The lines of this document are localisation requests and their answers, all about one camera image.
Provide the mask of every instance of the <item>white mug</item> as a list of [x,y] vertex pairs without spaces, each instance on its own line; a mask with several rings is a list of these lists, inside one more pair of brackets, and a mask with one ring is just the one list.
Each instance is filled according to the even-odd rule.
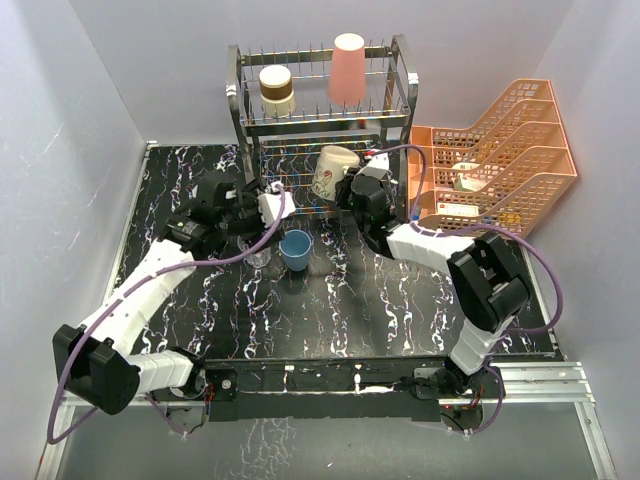
[[351,150],[337,145],[322,147],[311,191],[325,200],[335,201],[336,183],[344,178],[349,167],[358,167],[360,157]]

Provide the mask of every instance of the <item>stainless steel rack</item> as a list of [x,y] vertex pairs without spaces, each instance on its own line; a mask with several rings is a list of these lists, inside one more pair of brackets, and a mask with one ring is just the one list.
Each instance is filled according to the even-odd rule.
[[[245,178],[250,181],[257,174],[283,181],[293,190],[297,213],[313,217],[337,214],[309,190],[322,146],[338,143],[364,151],[386,141],[389,128],[400,128],[400,140],[406,143],[418,98],[418,75],[404,35],[395,35],[390,45],[383,40],[365,47],[367,95],[357,106],[329,101],[332,53],[323,44],[285,52],[261,48],[244,55],[237,45],[229,47],[226,93]],[[258,75],[272,64],[286,65],[292,73],[297,107],[284,117],[269,117],[262,107]],[[403,155],[399,194],[406,190],[405,160]]]

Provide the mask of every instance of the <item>small blue cup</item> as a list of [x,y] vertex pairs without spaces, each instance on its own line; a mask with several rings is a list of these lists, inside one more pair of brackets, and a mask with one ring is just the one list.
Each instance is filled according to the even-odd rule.
[[294,272],[307,268],[311,259],[313,239],[302,230],[289,230],[280,241],[280,251],[284,263]]

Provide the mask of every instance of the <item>white enclosure wall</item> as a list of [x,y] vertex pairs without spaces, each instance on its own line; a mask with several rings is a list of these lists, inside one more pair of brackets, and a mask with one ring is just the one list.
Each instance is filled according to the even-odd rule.
[[571,0],[70,0],[146,140],[235,142],[227,45],[309,48],[404,33],[420,76],[415,122],[468,126],[533,75]]
[[638,25],[637,0],[579,0],[536,72],[552,80],[580,178],[534,244],[560,275],[558,338],[584,364],[625,479],[640,471]]
[[51,338],[101,301],[144,142],[67,0],[0,1],[0,477],[33,478]]

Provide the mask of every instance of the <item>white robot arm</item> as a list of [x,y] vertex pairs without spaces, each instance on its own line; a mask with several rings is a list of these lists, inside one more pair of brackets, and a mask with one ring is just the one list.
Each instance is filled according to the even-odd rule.
[[373,150],[368,157],[364,167],[348,169],[336,185],[337,204],[351,210],[374,252],[451,275],[466,318],[437,382],[441,391],[462,394],[530,299],[529,278],[495,233],[461,237],[400,222],[381,181],[389,169],[388,155]]
[[[272,184],[268,191],[275,192],[276,188],[277,184]],[[195,198],[172,215],[144,259],[107,302],[78,328],[63,325],[58,330],[53,345],[59,379],[84,332],[93,330],[73,362],[65,383],[68,391],[106,413],[116,414],[136,395],[162,388],[195,394],[202,390],[197,385],[202,378],[199,362],[189,352],[175,349],[131,355],[131,351],[152,315],[195,271],[195,260],[219,250],[228,235],[242,234],[250,245],[255,244],[276,220],[282,202],[282,218],[295,211],[290,193],[261,193],[256,189],[257,185],[250,185],[240,190],[226,174],[203,177]],[[279,238],[273,235],[271,241]],[[169,268],[175,265],[185,266]],[[171,271],[158,275],[163,269]]]

